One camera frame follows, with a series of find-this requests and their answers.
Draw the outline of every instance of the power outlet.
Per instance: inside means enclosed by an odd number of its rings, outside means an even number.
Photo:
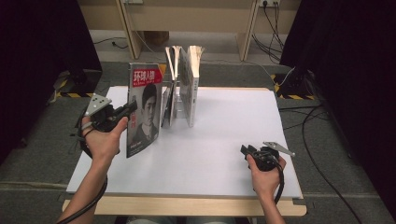
[[[276,3],[278,6],[280,4],[280,0],[260,0],[259,7],[264,7],[264,4],[263,4],[264,1],[267,2],[267,7],[275,7]]]

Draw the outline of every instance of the open book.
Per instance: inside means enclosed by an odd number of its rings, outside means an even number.
[[[173,77],[172,97],[169,98],[171,105],[169,125],[176,116],[177,96],[183,104],[184,117],[189,127],[194,125],[195,107],[199,84],[199,66],[204,48],[200,46],[189,46],[187,52],[181,46],[165,48],[166,59]]]
[[[137,102],[127,127],[126,157],[142,151],[159,134],[164,67],[157,63],[130,63],[128,103]]]

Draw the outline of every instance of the standing book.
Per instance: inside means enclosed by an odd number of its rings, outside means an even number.
[[[179,94],[184,106],[187,123],[189,127],[193,127],[200,76],[199,67],[204,48],[200,46],[189,46],[187,53],[184,50],[181,50],[181,52],[180,58],[182,59],[184,66],[181,66],[181,69],[179,70]]]
[[[126,157],[148,147],[159,134],[164,67],[157,63],[130,63],[128,103],[136,101],[127,127]]]

